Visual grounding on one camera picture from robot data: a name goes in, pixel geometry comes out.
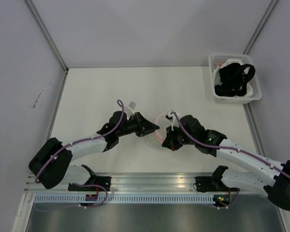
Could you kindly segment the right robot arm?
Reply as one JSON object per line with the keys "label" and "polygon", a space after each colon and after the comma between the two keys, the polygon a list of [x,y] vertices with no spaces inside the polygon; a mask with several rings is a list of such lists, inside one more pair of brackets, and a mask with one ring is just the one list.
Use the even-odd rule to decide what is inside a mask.
{"label": "right robot arm", "polygon": [[218,166],[211,176],[211,186],[247,190],[266,197],[275,206],[290,211],[290,160],[285,163],[249,152],[216,130],[207,130],[192,115],[178,117],[175,111],[165,116],[171,125],[166,129],[162,147],[172,151],[192,145],[203,154],[229,161],[245,169],[237,172]]}

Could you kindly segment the white pink mesh laundry bag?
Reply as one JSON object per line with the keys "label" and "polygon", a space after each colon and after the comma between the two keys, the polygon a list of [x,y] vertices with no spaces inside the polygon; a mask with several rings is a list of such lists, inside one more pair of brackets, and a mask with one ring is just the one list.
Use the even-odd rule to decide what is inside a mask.
{"label": "white pink mesh laundry bag", "polygon": [[171,126],[171,122],[165,117],[166,113],[162,112],[156,116],[154,123],[159,126],[159,129],[145,137],[146,144],[152,149],[163,149],[161,144],[166,138],[166,128]]}

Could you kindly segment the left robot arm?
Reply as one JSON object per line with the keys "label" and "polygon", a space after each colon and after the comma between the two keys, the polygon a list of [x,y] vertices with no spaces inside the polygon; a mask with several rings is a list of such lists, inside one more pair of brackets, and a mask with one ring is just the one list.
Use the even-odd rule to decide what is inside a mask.
{"label": "left robot arm", "polygon": [[97,175],[87,165],[71,165],[71,162],[94,153],[111,150],[119,138],[129,134],[144,137],[154,133],[159,126],[136,112],[127,116],[116,111],[103,127],[90,137],[63,143],[56,137],[48,139],[29,162],[29,170],[35,175],[35,183],[52,189],[61,182],[68,183],[69,191],[92,191],[98,184]]}

